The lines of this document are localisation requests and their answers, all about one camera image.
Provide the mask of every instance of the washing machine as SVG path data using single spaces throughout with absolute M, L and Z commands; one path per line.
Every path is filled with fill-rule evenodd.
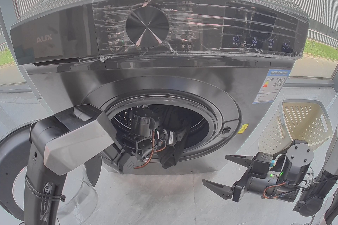
M 184 139 L 166 135 L 171 164 L 155 153 L 133 170 L 170 175 L 224 167 L 302 56 L 308 26 L 289 0 L 42 0 L 11 39 L 53 113 L 91 104 L 118 134 L 136 110 L 188 118 Z

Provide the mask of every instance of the beige laundry basket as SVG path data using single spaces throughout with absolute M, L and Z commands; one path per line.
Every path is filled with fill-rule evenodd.
M 277 153 L 293 139 L 306 140 L 312 150 L 333 136 L 330 119 L 320 101 L 285 99 L 258 139 L 260 152 Z

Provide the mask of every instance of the grass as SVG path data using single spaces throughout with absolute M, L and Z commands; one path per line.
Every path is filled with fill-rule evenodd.
M 11 62 L 14 62 L 14 59 L 9 49 L 0 52 L 0 66 Z
M 338 60 L 338 50 L 314 40 L 306 40 L 304 52 L 316 56 Z

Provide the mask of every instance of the control panel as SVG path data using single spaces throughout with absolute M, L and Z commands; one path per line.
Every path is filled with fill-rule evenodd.
M 93 3 L 93 12 L 100 55 L 228 48 L 291 56 L 302 53 L 297 38 L 299 24 L 304 22 L 247 2 L 107 0 Z

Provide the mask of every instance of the tiled floor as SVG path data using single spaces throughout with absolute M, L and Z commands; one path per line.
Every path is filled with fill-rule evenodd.
M 257 139 L 270 121 L 280 100 L 308 98 L 323 102 L 332 126 L 338 120 L 338 98 L 332 88 L 283 88 L 268 113 L 243 144 L 238 154 L 254 155 Z M 0 94 L 0 137 L 15 126 L 47 116 L 46 110 L 31 93 Z M 319 172 L 329 141 L 315 151 L 312 167 Z M 221 171 L 178 176 L 140 176 L 108 173 L 104 169 L 96 185 L 99 203 L 86 221 L 90 225 L 106 224 L 161 224 L 161 225 L 290 225 L 304 224 L 310 218 L 293 212 L 293 204 L 276 200 L 262 200 L 246 194 L 239 203 L 224 201 L 202 185 L 202 179 L 232 185 L 244 168 L 228 163 Z M 0 209 L 4 224 L 18 221 Z

